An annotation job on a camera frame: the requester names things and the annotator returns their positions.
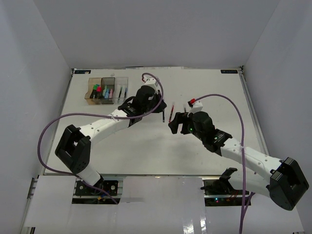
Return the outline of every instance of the marker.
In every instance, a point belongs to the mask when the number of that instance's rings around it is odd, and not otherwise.
[[[92,93],[90,95],[90,98],[95,98],[95,95],[97,94],[97,88],[98,86],[95,84],[93,85]]]
[[[109,91],[109,98],[113,98],[113,89]]]
[[[125,96],[123,98],[126,98],[127,97],[127,87],[125,89]]]
[[[103,97],[105,97],[106,90],[107,90],[107,85],[104,87],[103,94],[102,94]]]
[[[174,108],[175,108],[175,103],[173,102],[172,107],[171,107],[170,117],[169,117],[169,123],[171,122],[172,113],[174,112]]]
[[[99,98],[101,96],[101,93],[102,93],[102,88],[101,88],[101,86],[98,86],[95,98]]]
[[[121,96],[121,92],[122,92],[122,86],[121,86],[120,91],[119,91],[119,95],[118,95],[118,101],[117,101],[117,103],[119,103],[120,96]]]
[[[105,99],[108,99],[108,97],[109,97],[109,89],[106,90],[106,93],[105,93],[104,98],[105,98]]]

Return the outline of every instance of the pen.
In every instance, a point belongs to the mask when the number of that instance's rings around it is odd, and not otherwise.
[[[172,107],[171,107],[170,117],[169,117],[169,123],[171,122],[172,113],[174,112],[174,108],[175,108],[175,103],[173,102]]]
[[[121,96],[121,92],[122,92],[122,86],[120,87],[120,91],[119,91],[119,95],[118,95],[118,101],[117,101],[117,103],[119,103],[120,96]]]
[[[127,97],[127,87],[125,89],[125,96],[124,96],[124,98],[126,98],[126,97]]]

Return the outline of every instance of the blue marker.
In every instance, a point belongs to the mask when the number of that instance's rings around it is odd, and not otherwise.
[[[106,93],[105,93],[104,98],[105,98],[105,99],[108,99],[108,97],[109,97],[109,89],[106,90]]]

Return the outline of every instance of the green marker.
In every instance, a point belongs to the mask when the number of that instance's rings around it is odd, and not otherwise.
[[[97,94],[97,88],[98,88],[98,85],[93,85],[93,90],[92,90],[92,93],[90,95],[90,98],[95,98],[96,94]]]

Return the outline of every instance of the red marker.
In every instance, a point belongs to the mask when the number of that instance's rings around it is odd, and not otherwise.
[[[172,107],[171,107],[170,117],[169,117],[169,123],[171,122],[172,113],[174,112],[174,108],[175,108],[175,103],[173,102]]]

